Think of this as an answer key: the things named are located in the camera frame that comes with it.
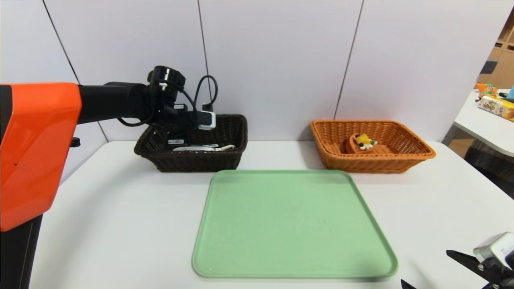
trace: white table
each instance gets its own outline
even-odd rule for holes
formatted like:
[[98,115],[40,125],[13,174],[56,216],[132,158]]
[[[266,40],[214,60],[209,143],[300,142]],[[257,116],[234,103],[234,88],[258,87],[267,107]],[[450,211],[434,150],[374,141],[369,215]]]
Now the white table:
[[[446,256],[472,254],[514,231],[514,201],[441,143],[404,174],[352,174],[399,260],[398,273],[362,280],[204,279],[191,267],[213,173],[160,173],[133,141],[104,145],[60,188],[43,216],[32,289],[390,288],[480,289]],[[238,169],[322,169],[313,142],[249,142]]]
[[[498,90],[503,93],[509,91],[510,89]],[[471,91],[453,124],[496,151],[514,156],[514,122],[478,108],[475,102],[477,98],[478,92]]]

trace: brown wicker basket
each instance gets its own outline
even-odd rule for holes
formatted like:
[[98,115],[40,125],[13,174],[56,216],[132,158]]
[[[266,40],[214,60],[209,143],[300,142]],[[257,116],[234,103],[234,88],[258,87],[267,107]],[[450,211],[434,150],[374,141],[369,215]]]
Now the brown wicker basket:
[[[435,157],[434,150],[405,125],[391,120],[315,120],[310,124],[323,164],[328,169],[356,173],[403,173]],[[373,154],[348,154],[354,133],[378,141]]]
[[188,130],[193,145],[235,145],[223,152],[174,152],[167,148],[167,140],[154,133],[154,127],[141,135],[134,152],[149,159],[161,172],[217,172],[234,170],[248,142],[248,125],[243,115],[217,115],[216,128],[211,131]]

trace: toy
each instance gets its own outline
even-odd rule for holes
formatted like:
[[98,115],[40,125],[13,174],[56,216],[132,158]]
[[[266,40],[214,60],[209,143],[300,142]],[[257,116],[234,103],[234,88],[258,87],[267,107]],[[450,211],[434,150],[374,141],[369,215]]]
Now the toy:
[[359,146],[359,149],[362,151],[369,150],[378,143],[377,141],[370,139],[367,134],[357,134],[354,139]]

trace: plastic tray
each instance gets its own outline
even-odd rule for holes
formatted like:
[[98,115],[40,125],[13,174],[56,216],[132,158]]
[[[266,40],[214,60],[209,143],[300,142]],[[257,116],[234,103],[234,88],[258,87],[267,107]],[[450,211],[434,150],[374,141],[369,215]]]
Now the plastic tray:
[[221,171],[193,268],[208,278],[383,278],[398,262],[341,171]]

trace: food package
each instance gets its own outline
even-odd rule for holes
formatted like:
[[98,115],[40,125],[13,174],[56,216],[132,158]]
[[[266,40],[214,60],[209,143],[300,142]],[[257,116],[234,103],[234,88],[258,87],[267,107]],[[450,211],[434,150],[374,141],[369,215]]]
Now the food package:
[[510,121],[514,121],[514,103],[500,98],[484,95],[479,101],[479,107]]
[[483,96],[498,97],[498,89],[492,84],[477,82],[476,87],[479,89],[479,100]]

